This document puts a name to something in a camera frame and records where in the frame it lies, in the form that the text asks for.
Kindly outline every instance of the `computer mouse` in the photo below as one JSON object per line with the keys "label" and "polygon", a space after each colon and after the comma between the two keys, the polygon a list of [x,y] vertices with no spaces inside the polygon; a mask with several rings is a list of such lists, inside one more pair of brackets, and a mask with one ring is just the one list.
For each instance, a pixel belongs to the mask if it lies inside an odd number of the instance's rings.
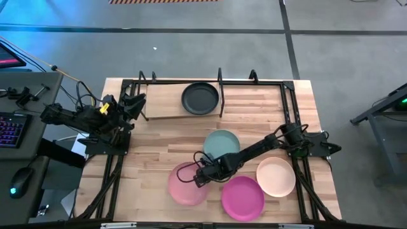
{"label": "computer mouse", "polygon": [[30,178],[34,173],[34,169],[24,167],[19,169],[11,179],[10,197],[21,198],[25,195],[30,183]]}

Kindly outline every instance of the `black pan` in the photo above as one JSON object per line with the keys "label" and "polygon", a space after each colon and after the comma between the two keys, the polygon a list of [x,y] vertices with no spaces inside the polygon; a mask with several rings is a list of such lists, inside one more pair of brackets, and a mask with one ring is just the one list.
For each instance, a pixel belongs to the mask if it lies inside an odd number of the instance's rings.
{"label": "black pan", "polygon": [[185,88],[181,102],[188,112],[194,115],[206,115],[216,108],[219,94],[211,84],[192,83]]}

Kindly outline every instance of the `magenta plate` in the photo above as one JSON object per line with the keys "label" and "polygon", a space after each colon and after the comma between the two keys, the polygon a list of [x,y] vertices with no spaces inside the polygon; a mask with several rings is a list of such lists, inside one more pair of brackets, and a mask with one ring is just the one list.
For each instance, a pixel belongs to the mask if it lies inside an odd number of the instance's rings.
{"label": "magenta plate", "polygon": [[226,213],[243,222],[258,218],[265,206],[265,195],[260,185],[246,176],[235,177],[225,184],[221,199]]}

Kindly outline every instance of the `metal stand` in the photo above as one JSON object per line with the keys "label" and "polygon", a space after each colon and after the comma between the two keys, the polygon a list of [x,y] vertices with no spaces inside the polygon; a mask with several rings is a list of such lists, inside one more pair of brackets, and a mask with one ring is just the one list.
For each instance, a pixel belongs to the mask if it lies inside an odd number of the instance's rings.
{"label": "metal stand", "polygon": [[383,186],[386,184],[407,184],[407,170],[401,165],[397,153],[387,149],[385,142],[386,138],[384,137],[383,130],[376,119],[376,117],[380,115],[407,115],[407,111],[386,112],[386,110],[394,107],[406,98],[407,84],[404,84],[391,92],[383,101],[350,121],[353,125],[358,125],[362,121],[368,120],[379,148],[386,156],[389,172],[387,175],[375,179],[375,184],[377,186]]}

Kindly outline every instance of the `monitor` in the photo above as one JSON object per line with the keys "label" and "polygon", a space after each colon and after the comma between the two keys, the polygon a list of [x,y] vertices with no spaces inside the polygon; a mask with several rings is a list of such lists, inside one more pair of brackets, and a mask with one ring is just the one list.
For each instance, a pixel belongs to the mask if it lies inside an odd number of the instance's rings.
{"label": "monitor", "polygon": [[26,65],[27,64],[20,57],[0,43],[0,69],[6,67],[22,67]]}

